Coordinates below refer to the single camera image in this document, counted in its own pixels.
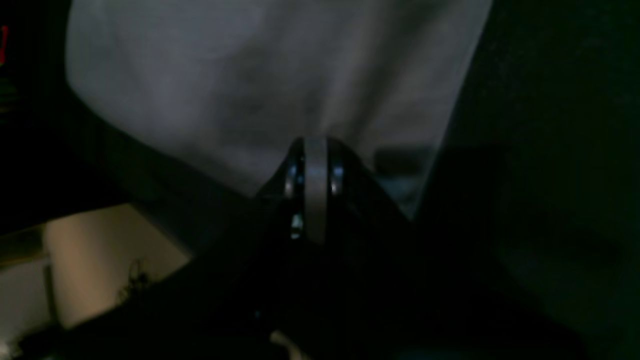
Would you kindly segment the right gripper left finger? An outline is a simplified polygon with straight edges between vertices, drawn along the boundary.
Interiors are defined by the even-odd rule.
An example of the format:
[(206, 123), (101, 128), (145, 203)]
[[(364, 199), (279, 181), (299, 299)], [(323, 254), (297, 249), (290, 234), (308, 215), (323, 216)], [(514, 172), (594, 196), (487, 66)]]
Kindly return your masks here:
[(297, 139), (210, 248), (62, 333), (46, 358), (326, 360), (328, 159), (326, 137)]

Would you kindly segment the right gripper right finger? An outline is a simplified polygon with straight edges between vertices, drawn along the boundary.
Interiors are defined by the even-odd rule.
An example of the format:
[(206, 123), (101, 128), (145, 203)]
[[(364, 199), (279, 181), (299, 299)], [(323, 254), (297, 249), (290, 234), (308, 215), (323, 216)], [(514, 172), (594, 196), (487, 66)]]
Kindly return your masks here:
[(408, 219), (345, 144), (326, 139), (325, 247), (362, 331), (385, 360), (583, 360), (579, 338), (471, 276), (468, 221)]

